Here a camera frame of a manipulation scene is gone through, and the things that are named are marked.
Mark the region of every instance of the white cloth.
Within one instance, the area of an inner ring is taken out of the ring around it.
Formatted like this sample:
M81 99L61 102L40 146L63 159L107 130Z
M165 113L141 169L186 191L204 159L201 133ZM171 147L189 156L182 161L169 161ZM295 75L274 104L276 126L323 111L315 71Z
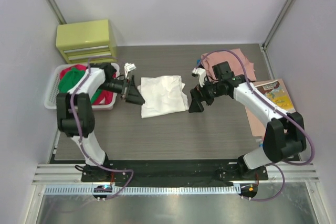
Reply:
M184 86L181 76L141 78L138 89L145 100L141 106L141 118L188 110L188 98L182 92Z

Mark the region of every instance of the wall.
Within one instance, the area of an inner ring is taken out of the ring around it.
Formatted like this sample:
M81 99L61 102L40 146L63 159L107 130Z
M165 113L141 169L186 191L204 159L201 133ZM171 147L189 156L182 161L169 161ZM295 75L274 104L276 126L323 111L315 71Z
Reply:
M335 0L296 0L268 52L314 140L314 163L336 206Z
M37 163L47 161L56 114L44 108L50 75L63 61L57 21L45 0L0 0L0 216L18 223L26 212Z
M264 42L285 0L56 0L68 23L108 18L118 45Z

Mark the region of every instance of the laundry basket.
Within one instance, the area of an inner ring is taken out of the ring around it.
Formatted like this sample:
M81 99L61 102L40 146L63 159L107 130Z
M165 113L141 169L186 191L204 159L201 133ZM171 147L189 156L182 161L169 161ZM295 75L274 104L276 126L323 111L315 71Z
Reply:
M48 89L47 89L45 100L44 100L44 106L47 109L50 109L50 110L55 110L56 109L56 96L58 94L59 73L62 70L66 69L66 68L69 68L71 66L74 66L74 65L77 65L77 64L60 65L55 69L53 77L52 77L52 79L50 81L50 84L48 86ZM114 66L114 68L117 70L116 75L118 76L120 74L119 65L116 64L116 63L111 63L111 65ZM93 110L111 110L113 108L114 103L116 102L116 96L117 96L117 94L113 93L112 102L110 104L93 105L92 109Z

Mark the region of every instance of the pink towel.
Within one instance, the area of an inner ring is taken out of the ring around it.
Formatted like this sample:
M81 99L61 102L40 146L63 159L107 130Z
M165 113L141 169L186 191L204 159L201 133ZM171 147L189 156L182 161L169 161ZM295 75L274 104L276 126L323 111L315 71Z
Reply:
M254 64L248 61L248 59L243 55L240 49L233 49L232 51L242 60L244 67L246 69L247 78L250 81L256 81L257 78L254 74ZM230 54L229 52L214 52L202 61L202 65L206 71L206 74L216 80L217 78L215 77L214 70L212 69L212 67L225 61L229 63L230 68L235 74L235 76L244 74L242 66L240 65L239 61L236 59L234 55Z

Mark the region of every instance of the white basket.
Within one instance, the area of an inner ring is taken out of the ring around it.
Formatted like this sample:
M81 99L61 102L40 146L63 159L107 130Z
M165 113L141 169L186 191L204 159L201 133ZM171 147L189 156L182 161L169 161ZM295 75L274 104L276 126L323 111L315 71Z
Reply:
M46 98L44 100L44 106L47 109L50 110L55 110L56 109L56 96L58 94L58 84L59 84L59 73L66 69L69 68L71 66L74 66L77 64L65 64L65 65L60 65L58 66L53 74L53 78L50 81L50 84L48 86L47 89L47 93L46 93ZM114 66L114 68L117 70L117 76L120 74L119 70L119 65L116 63L111 63L112 66ZM113 94L113 98L112 98L112 102L110 104L103 104L103 105L93 105L92 109L93 110L111 110L113 108L114 103L116 102L116 96L117 94L114 93Z

